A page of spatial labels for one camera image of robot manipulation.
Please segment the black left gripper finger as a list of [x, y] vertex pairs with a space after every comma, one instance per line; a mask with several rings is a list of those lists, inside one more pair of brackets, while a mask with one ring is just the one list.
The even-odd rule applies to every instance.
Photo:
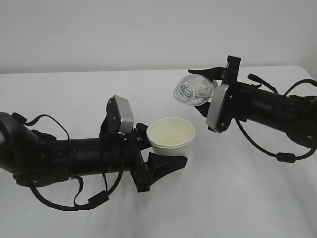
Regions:
[[149, 153], [148, 168], [151, 185], [164, 176], [185, 168], [187, 157], [185, 156], [165, 156]]
[[138, 146], [140, 150], [145, 150], [151, 147], [151, 144], [147, 137], [148, 126], [143, 123], [136, 124]]

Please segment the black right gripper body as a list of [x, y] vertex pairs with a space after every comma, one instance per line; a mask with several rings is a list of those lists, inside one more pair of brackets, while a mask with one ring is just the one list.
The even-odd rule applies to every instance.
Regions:
[[237, 81], [241, 58], [235, 56], [227, 57], [227, 66], [224, 72], [222, 84], [231, 85]]

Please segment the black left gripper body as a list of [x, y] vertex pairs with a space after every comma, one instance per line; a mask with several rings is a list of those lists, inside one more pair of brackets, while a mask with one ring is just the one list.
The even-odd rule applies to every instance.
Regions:
[[150, 190], [150, 177], [147, 163], [144, 162], [138, 146], [137, 130], [134, 128], [123, 135], [124, 166], [130, 172], [137, 192]]

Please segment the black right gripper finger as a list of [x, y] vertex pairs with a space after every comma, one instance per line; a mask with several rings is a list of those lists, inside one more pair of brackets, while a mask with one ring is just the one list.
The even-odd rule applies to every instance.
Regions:
[[210, 103], [204, 103], [199, 106], [194, 106], [194, 108], [204, 117], [207, 118], [209, 108], [210, 108]]
[[224, 67], [214, 67], [210, 69], [189, 69], [190, 74], [197, 74], [207, 78], [209, 81], [224, 79], [226, 68]]

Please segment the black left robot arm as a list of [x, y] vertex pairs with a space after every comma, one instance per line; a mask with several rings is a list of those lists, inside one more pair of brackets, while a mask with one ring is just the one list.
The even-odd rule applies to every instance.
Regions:
[[186, 166], [187, 157], [141, 151], [150, 148], [147, 126], [135, 123], [127, 99], [113, 96], [97, 138], [58, 140], [29, 126], [23, 116], [1, 113], [9, 138], [0, 138], [0, 167], [11, 173], [20, 186], [30, 180], [36, 187], [48, 186], [76, 176], [129, 171], [138, 192], [149, 191], [162, 177]]

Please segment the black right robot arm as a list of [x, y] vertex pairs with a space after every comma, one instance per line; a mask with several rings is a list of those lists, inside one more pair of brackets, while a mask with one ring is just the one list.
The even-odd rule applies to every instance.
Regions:
[[206, 77], [210, 82], [220, 80], [211, 102], [197, 107], [206, 117], [209, 130], [222, 133], [233, 119], [257, 122], [286, 133], [298, 145], [313, 148], [317, 145], [317, 98], [279, 94], [276, 88], [254, 74], [253, 84], [239, 82], [241, 59], [227, 57], [226, 67], [189, 70]]

